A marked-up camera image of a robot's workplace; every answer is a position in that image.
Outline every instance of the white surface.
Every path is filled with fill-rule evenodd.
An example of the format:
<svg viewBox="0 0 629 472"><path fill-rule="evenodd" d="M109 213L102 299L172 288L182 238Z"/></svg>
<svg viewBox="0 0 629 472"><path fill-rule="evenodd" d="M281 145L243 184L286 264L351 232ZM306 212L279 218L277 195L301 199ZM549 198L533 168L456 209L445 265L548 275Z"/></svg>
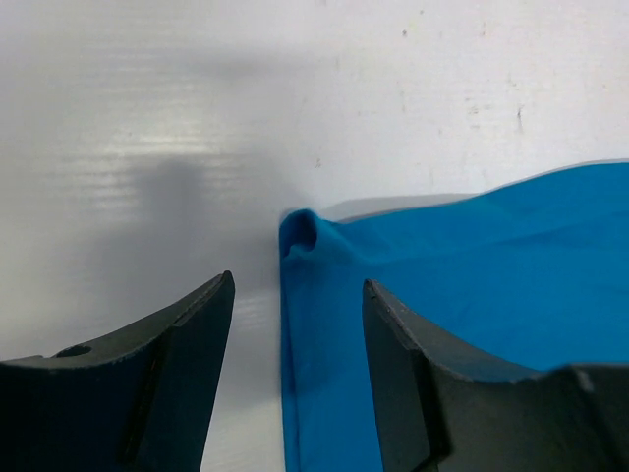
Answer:
<svg viewBox="0 0 629 472"><path fill-rule="evenodd" d="M205 471L283 469L287 209L345 217L629 148L623 0L5 0L0 27L0 357L231 268Z"/></svg>

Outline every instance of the small hole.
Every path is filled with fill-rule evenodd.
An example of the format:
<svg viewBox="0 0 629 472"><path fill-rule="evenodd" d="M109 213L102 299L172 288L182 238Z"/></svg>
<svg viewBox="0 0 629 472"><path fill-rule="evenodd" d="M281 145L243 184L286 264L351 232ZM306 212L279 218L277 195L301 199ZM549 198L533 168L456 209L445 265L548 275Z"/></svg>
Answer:
<svg viewBox="0 0 629 472"><path fill-rule="evenodd" d="M87 354L89 351L91 351L91 347L77 344L76 346L72 346L72 347L69 347L68 349L64 349L59 354L57 354L55 357L82 356L84 354Z"/></svg>

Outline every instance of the blue fabric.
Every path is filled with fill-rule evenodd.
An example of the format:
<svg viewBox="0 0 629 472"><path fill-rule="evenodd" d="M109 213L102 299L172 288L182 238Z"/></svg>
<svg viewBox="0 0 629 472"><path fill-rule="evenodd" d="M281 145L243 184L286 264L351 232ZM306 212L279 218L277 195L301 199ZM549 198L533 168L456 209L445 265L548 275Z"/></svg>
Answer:
<svg viewBox="0 0 629 472"><path fill-rule="evenodd" d="M280 228L288 472L381 472L362 286L535 369L627 361L629 164L544 175L464 202Z"/></svg>

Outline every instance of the black plastic part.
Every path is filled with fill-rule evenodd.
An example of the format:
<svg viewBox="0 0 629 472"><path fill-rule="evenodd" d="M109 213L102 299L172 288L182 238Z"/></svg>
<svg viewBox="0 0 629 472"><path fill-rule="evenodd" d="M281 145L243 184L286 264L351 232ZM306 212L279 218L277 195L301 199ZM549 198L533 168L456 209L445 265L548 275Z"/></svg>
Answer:
<svg viewBox="0 0 629 472"><path fill-rule="evenodd" d="M233 303L225 272L54 357L0 363L0 470L199 471Z"/></svg>
<svg viewBox="0 0 629 472"><path fill-rule="evenodd" d="M533 371L376 282L363 321L384 472L629 470L629 366Z"/></svg>

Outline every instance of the blue cloth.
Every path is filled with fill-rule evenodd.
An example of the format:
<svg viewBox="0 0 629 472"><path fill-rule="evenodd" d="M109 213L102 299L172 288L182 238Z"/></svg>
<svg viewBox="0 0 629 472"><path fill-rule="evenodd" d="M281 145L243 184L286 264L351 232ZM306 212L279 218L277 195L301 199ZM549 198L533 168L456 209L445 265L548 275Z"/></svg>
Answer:
<svg viewBox="0 0 629 472"><path fill-rule="evenodd" d="M288 472L381 472L362 286L535 369L629 359L629 164L544 175L446 206L280 228Z"/></svg>

